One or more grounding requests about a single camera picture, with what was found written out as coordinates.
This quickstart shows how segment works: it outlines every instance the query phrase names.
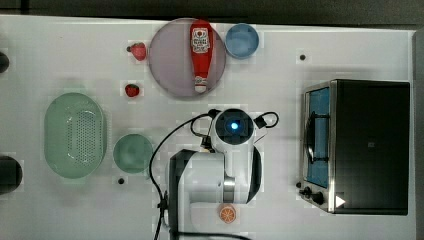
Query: black cable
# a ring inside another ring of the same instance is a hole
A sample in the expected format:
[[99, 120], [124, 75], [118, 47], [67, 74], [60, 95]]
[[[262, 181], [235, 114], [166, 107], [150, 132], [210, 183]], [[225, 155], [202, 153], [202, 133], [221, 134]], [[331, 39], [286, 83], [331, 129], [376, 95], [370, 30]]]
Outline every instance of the black cable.
[[211, 133], [211, 128], [212, 128], [212, 122], [211, 122], [211, 124], [209, 124], [209, 130], [208, 130], [208, 135], [207, 136], [209, 136], [209, 134]]
[[203, 138], [203, 137], [207, 137], [207, 135], [205, 135], [205, 134], [201, 134], [201, 133], [197, 133], [197, 132], [195, 132], [194, 130], [193, 130], [193, 125], [194, 125], [194, 123], [196, 122], [196, 120], [197, 119], [195, 119], [195, 120], [193, 120], [192, 122], [191, 122], [191, 124], [190, 124], [190, 131], [191, 131], [191, 133], [193, 133], [194, 134], [194, 136], [197, 136], [197, 137], [201, 137], [201, 138]]
[[271, 126], [268, 126], [268, 125], [265, 126], [266, 128], [273, 128], [273, 127], [277, 126], [278, 121], [280, 121], [280, 118], [278, 117], [278, 114], [276, 112], [266, 112], [266, 113], [263, 113], [263, 114], [261, 114], [261, 115], [259, 115], [257, 117], [257, 118], [260, 118], [260, 117], [263, 117], [263, 116], [266, 116], [266, 115], [270, 115], [270, 114], [273, 114], [276, 117], [276, 121]]
[[153, 152], [153, 154], [152, 154], [152, 157], [150, 158], [150, 163], [149, 163], [149, 176], [150, 176], [150, 179], [152, 180], [152, 183], [153, 183], [153, 185], [155, 185], [155, 187], [156, 187], [156, 190], [158, 191], [158, 194], [159, 194], [159, 199], [160, 199], [160, 203], [159, 203], [159, 205], [158, 205], [158, 207], [160, 206], [160, 215], [159, 215], [159, 221], [158, 221], [158, 226], [157, 226], [157, 228], [156, 228], [156, 233], [155, 233], [155, 240], [157, 240], [158, 239], [158, 236], [159, 236], [159, 231], [160, 231], [160, 226], [161, 226], [161, 224], [162, 224], [162, 218], [163, 218], [163, 216], [164, 216], [164, 213], [165, 213], [165, 208], [166, 208], [166, 201], [167, 201], [167, 193], [165, 192], [165, 197], [162, 195], [162, 190], [160, 189], [160, 187], [159, 187], [159, 185], [157, 184], [157, 182], [156, 182], [156, 180], [155, 180], [155, 178], [153, 177], [153, 173], [152, 173], [152, 163], [153, 163], [153, 160], [154, 160], [154, 158], [155, 158], [155, 156], [156, 156], [156, 153], [159, 151], [159, 149], [160, 149], [160, 147], [162, 146], [162, 144], [172, 135], [172, 134], [174, 134], [176, 131], [178, 131], [180, 128], [182, 128], [184, 125], [186, 125], [187, 123], [190, 123], [190, 122], [193, 122], [193, 121], [196, 121], [197, 119], [199, 119], [199, 118], [203, 118], [203, 117], [206, 117], [206, 116], [209, 116], [207, 113], [204, 113], [204, 114], [200, 114], [199, 116], [197, 116], [197, 117], [194, 117], [194, 118], [192, 118], [192, 119], [190, 119], [190, 120], [188, 120], [188, 121], [186, 121], [186, 122], [184, 122], [183, 124], [181, 124], [180, 126], [178, 126], [177, 128], [175, 128], [174, 130], [172, 130], [172, 132], [170, 132], [160, 143], [159, 143], [159, 145], [156, 147], [156, 149], [155, 149], [155, 151]]
[[228, 233], [195, 233], [195, 232], [178, 232], [178, 235], [184, 235], [184, 236], [200, 236], [200, 237], [226, 237], [226, 238], [235, 238], [235, 239], [242, 239], [242, 240], [251, 240], [250, 238], [234, 235], [234, 234], [228, 234]]

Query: oven handle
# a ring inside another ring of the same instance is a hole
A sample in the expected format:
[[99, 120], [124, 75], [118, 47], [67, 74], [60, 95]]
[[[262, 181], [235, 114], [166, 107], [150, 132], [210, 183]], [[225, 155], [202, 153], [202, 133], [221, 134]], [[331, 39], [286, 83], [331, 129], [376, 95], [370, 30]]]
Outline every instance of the oven handle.
[[318, 159], [314, 157], [315, 152], [315, 119], [317, 118], [330, 118], [329, 114], [316, 114], [315, 112], [312, 112], [311, 115], [308, 118], [308, 122], [306, 124], [306, 141], [304, 144], [306, 156], [308, 157], [308, 160], [311, 164], [313, 164], [316, 160], [328, 160], [326, 159]]

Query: white table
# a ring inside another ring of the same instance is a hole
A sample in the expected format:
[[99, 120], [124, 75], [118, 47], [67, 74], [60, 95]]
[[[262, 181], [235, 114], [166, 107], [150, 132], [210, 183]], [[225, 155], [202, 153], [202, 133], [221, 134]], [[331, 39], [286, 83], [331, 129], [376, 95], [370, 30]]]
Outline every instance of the white table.
[[[11, 60], [0, 76], [0, 152], [24, 168], [23, 184], [0, 196], [0, 239], [151, 239], [157, 194], [143, 174], [116, 167], [114, 143], [126, 133], [141, 132], [157, 145], [177, 124], [230, 105], [252, 113], [276, 111], [281, 122], [258, 144], [264, 179], [256, 198], [236, 206], [238, 219], [229, 225], [218, 219], [217, 204], [193, 204], [199, 230], [249, 232], [263, 240], [415, 239], [413, 146], [408, 216], [326, 214], [301, 200], [294, 186], [302, 90], [335, 78], [412, 82], [413, 31], [257, 25], [261, 45], [256, 55], [244, 61], [228, 57], [221, 84], [188, 101], [169, 96], [153, 80], [147, 61], [137, 63], [125, 50], [133, 41], [148, 44], [165, 23], [0, 16], [0, 50]], [[214, 27], [225, 37], [231, 25]], [[307, 57], [303, 62], [301, 54]], [[135, 101], [123, 93], [131, 81], [144, 87], [144, 96]], [[109, 124], [107, 154], [84, 181], [61, 179], [43, 154], [45, 110], [70, 91], [94, 98]], [[199, 143], [188, 128], [169, 139], [154, 165], [162, 185], [168, 159], [182, 148], [198, 149]], [[117, 184], [120, 177], [126, 184]], [[161, 235], [167, 239], [166, 232]]]

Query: pink plate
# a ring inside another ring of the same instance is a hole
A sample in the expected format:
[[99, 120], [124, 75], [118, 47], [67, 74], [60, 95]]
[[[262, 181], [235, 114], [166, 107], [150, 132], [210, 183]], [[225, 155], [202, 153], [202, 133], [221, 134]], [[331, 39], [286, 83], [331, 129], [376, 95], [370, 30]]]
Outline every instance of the pink plate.
[[224, 73], [226, 52], [221, 37], [214, 30], [215, 47], [204, 93], [194, 90], [193, 64], [190, 55], [190, 26], [196, 19], [180, 18], [163, 26], [153, 37], [149, 49], [150, 71], [156, 82], [177, 97], [193, 97], [213, 89]]

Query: oven door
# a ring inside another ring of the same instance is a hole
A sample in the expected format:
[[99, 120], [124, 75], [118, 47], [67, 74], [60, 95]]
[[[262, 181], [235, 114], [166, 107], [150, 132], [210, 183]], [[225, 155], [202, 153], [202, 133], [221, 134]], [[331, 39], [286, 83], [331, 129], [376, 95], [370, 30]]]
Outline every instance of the oven door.
[[315, 206], [333, 212], [331, 96], [330, 82], [308, 88], [304, 95], [302, 198]]

